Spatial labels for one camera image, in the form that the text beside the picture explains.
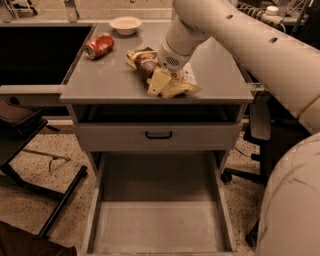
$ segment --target white bowl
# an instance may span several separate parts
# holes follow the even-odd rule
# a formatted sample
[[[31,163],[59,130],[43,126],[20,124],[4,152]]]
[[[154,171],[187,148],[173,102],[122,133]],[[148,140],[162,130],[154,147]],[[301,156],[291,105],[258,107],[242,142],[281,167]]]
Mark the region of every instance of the white bowl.
[[[110,26],[116,29],[120,35],[129,36],[136,32],[141,23],[139,18],[124,16],[110,21]]]

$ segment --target cart wheel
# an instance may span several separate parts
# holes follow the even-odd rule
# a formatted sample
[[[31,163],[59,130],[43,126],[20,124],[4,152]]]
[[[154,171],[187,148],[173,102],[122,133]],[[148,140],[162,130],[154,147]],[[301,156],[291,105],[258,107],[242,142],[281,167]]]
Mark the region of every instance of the cart wheel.
[[[246,235],[246,242],[249,245],[249,247],[251,248],[255,248],[256,247],[256,239],[251,236],[250,234]]]
[[[220,176],[220,179],[224,184],[228,184],[232,181],[232,175],[230,173],[223,172]]]

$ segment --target sink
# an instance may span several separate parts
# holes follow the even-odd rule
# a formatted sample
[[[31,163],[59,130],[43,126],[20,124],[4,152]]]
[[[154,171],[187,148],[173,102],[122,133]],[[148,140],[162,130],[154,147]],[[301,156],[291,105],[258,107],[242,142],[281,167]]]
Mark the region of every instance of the sink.
[[[93,24],[0,26],[0,85],[61,85]]]

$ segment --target cable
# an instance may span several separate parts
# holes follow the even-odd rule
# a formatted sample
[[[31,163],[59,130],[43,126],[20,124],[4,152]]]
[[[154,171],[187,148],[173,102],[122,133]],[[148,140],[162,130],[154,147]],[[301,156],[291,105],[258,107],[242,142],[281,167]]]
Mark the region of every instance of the cable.
[[[240,149],[238,149],[237,147],[234,147],[235,150],[237,150],[241,155],[245,156],[245,157],[251,157],[251,155],[247,155],[245,153],[243,153]]]

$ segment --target red can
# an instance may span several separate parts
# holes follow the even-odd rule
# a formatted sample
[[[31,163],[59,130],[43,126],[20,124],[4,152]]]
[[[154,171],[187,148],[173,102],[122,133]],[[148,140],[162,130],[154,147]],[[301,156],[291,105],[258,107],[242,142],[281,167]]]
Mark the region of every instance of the red can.
[[[91,38],[85,44],[85,51],[90,59],[97,59],[110,52],[114,46],[113,38],[109,33]]]

